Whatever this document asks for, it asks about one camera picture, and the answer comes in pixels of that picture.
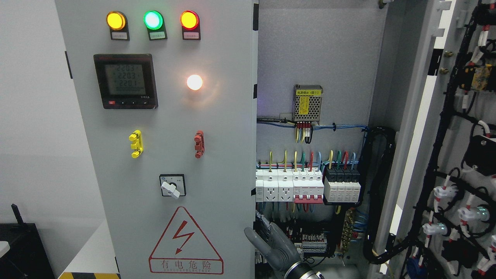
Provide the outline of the dark grey robot hand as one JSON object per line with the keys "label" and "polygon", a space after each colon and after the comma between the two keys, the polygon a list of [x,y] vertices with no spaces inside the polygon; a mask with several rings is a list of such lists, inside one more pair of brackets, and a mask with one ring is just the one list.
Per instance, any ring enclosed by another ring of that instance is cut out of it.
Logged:
{"label": "dark grey robot hand", "polygon": [[301,262],[301,256],[295,245],[288,239],[285,233],[277,226],[270,223],[269,241],[264,241],[255,230],[246,227],[244,233],[248,240],[264,256],[274,271],[286,273],[292,265]]}

